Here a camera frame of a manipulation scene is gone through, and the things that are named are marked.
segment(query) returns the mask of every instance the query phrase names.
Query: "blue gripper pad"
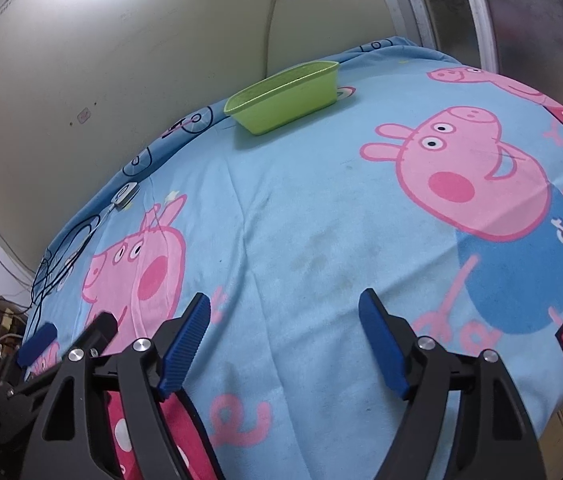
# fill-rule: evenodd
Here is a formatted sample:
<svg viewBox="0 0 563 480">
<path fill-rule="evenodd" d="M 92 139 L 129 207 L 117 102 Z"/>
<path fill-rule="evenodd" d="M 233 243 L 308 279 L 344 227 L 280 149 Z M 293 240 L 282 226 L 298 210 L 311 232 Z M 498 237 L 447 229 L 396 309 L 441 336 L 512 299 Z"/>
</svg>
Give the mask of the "blue gripper pad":
<svg viewBox="0 0 563 480">
<path fill-rule="evenodd" d="M 210 300 L 207 296 L 201 294 L 197 303 L 189 306 L 188 309 L 182 316 L 186 320 L 162 359 L 161 379 L 158 384 L 162 399 L 182 389 L 197 348 L 210 324 Z"/>
<path fill-rule="evenodd" d="M 404 355 L 399 345 L 388 329 L 379 310 L 368 290 L 364 290 L 359 297 L 359 320 L 366 332 L 366 337 L 375 355 L 375 361 L 384 377 L 386 386 L 404 399 L 410 386 L 405 379 Z"/>
<path fill-rule="evenodd" d="M 57 339 L 57 328 L 53 323 L 44 323 L 37 332 L 20 346 L 17 352 L 17 364 L 28 368 L 44 353 L 50 344 Z"/>
</svg>

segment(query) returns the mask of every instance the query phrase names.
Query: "silver bolt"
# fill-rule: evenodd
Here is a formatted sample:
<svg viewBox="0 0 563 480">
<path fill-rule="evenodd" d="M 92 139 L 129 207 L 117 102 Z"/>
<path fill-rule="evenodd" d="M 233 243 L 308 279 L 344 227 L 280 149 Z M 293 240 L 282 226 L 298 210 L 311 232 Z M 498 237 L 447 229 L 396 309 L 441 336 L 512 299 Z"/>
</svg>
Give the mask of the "silver bolt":
<svg viewBox="0 0 563 480">
<path fill-rule="evenodd" d="M 77 361 L 81 361 L 84 358 L 84 351 L 81 348 L 73 348 L 70 352 L 68 352 L 68 360 L 73 361 L 74 363 Z"/>
<path fill-rule="evenodd" d="M 489 363 L 496 363 L 499 360 L 499 354 L 494 350 L 484 350 L 484 359 Z"/>
<path fill-rule="evenodd" d="M 142 337 L 141 339 L 137 339 L 135 343 L 132 344 L 132 349 L 135 352 L 145 352 L 150 348 L 150 339 L 146 339 Z"/>
<path fill-rule="evenodd" d="M 435 348 L 435 340 L 431 337 L 423 336 L 417 340 L 417 346 L 422 350 L 432 350 Z"/>
</svg>

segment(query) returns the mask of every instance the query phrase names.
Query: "peppa pig print tablecloth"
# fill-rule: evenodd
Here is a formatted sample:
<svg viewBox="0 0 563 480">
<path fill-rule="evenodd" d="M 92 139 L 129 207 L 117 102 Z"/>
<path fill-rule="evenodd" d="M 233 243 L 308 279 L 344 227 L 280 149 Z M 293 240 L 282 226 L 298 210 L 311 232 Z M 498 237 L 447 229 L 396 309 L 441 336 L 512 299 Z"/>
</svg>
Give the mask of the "peppa pig print tablecloth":
<svg viewBox="0 0 563 480">
<path fill-rule="evenodd" d="M 173 124 L 58 235 L 36 287 L 60 334 L 37 371 L 101 311 L 116 352 L 211 298 L 185 388 L 228 480 L 373 478 L 404 403 L 359 324 L 367 287 L 450 351 L 500 352 L 538 433 L 563 402 L 563 107 L 401 38 L 330 59 L 339 101 L 274 132 L 252 136 L 223 102 Z M 103 215 L 130 181 L 132 202 Z M 175 442 L 212 480 L 177 402 Z M 137 479 L 117 397 L 110 417 Z"/>
</svg>

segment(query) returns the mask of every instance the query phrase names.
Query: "pink cheek circle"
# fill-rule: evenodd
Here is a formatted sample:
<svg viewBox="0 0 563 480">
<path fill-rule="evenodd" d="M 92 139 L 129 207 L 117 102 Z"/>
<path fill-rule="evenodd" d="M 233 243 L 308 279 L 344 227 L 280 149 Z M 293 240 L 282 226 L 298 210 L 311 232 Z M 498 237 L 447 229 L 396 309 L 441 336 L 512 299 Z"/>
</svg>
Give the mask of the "pink cheek circle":
<svg viewBox="0 0 563 480">
<path fill-rule="evenodd" d="M 137 288 L 137 297 L 141 301 L 149 300 L 159 290 L 168 272 L 168 258 L 156 257 L 142 274 L 140 286 Z"/>
<path fill-rule="evenodd" d="M 428 179 L 428 187 L 438 197 L 454 203 L 470 202 L 475 196 L 475 187 L 465 176 L 452 171 L 438 171 Z"/>
</svg>

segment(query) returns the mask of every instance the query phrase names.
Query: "green container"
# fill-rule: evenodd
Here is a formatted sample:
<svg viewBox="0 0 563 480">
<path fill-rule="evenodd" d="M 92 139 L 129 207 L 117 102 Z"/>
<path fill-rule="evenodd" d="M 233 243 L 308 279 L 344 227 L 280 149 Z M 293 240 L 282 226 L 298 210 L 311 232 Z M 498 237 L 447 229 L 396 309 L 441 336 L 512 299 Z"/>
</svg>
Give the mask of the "green container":
<svg viewBox="0 0 563 480">
<path fill-rule="evenodd" d="M 224 107 L 254 135 L 337 101 L 337 61 L 310 61 L 279 72 L 233 95 Z"/>
</svg>

